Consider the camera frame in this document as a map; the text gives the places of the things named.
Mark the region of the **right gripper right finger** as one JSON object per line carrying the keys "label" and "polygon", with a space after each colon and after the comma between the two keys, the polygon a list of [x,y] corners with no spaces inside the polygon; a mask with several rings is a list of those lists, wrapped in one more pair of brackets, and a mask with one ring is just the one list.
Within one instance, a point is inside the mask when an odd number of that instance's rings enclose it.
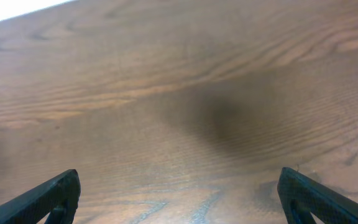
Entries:
{"label": "right gripper right finger", "polygon": [[281,171],[277,185],[289,224],[358,224],[358,203],[310,179],[290,167]]}

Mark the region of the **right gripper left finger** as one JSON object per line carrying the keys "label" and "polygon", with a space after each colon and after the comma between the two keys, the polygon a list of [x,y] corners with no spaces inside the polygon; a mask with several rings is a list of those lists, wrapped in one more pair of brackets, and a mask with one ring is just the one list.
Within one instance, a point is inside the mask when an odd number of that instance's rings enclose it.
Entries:
{"label": "right gripper left finger", "polygon": [[73,223],[81,185],[76,170],[69,169],[0,205],[0,223]]}

